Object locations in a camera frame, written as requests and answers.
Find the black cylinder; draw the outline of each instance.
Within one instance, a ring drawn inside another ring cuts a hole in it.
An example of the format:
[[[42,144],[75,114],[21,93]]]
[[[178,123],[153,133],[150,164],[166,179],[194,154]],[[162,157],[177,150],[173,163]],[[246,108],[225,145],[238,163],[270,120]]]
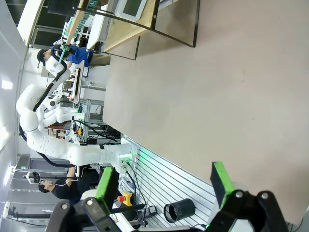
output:
[[[195,205],[193,201],[188,198],[164,206],[164,216],[169,223],[191,217],[194,213]]]

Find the person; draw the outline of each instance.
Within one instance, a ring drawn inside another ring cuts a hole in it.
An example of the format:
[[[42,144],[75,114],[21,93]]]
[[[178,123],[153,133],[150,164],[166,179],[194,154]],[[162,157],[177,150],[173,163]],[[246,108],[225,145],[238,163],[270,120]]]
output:
[[[54,184],[51,180],[43,180],[38,184],[39,191],[43,193],[51,192],[59,199],[70,200],[76,203],[82,194],[90,189],[91,186],[98,184],[99,174],[89,165],[82,166],[82,176],[79,180],[71,178],[59,179]],[[67,177],[75,177],[75,167],[69,168]]]
[[[94,66],[105,66],[111,62],[110,55],[96,54],[92,51],[87,51],[84,48],[71,46],[74,50],[74,55],[70,54],[68,58],[67,67],[70,68],[72,64],[79,64],[82,60],[85,61],[84,66],[92,68]],[[46,61],[52,56],[52,49],[41,49],[38,52],[37,59],[45,66]]]

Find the black clamp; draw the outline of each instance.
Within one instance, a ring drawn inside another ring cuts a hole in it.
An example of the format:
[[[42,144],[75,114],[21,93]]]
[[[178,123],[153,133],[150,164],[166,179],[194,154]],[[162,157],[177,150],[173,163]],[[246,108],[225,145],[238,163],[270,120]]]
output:
[[[288,232],[275,195],[261,191],[257,196],[242,190],[233,191],[217,213],[207,232],[228,232],[236,219],[248,220],[255,232]]]
[[[94,226],[98,232],[120,232],[93,197],[72,205],[68,200],[58,202],[46,227],[46,232],[80,232],[84,227]]]

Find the ceiling light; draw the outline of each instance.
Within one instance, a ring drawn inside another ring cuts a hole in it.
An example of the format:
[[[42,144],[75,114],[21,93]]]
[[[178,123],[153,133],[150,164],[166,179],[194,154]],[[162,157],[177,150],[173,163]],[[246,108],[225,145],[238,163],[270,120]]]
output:
[[[10,134],[6,130],[5,127],[0,127],[0,151],[4,147],[4,145],[7,142],[7,139],[9,138]]]
[[[2,80],[1,88],[3,88],[3,89],[12,89],[13,88],[13,83],[10,82],[10,81]]]
[[[7,185],[11,174],[14,174],[14,173],[12,173],[12,168],[13,168],[12,166],[9,166],[8,169],[6,170],[6,173],[5,173],[5,176],[4,176],[4,185],[5,186]]]

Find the white cable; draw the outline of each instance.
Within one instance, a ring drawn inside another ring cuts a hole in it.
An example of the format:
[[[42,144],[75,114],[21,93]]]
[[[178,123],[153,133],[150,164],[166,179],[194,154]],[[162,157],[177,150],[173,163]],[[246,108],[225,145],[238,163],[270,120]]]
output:
[[[85,168],[87,168],[87,167],[83,167],[81,178],[83,177],[83,173],[84,173],[84,169]],[[70,181],[66,182],[65,184],[63,184],[63,185],[58,185],[58,184],[49,184],[49,185],[65,186],[67,183],[69,183],[71,181],[79,181],[79,180],[70,180]]]

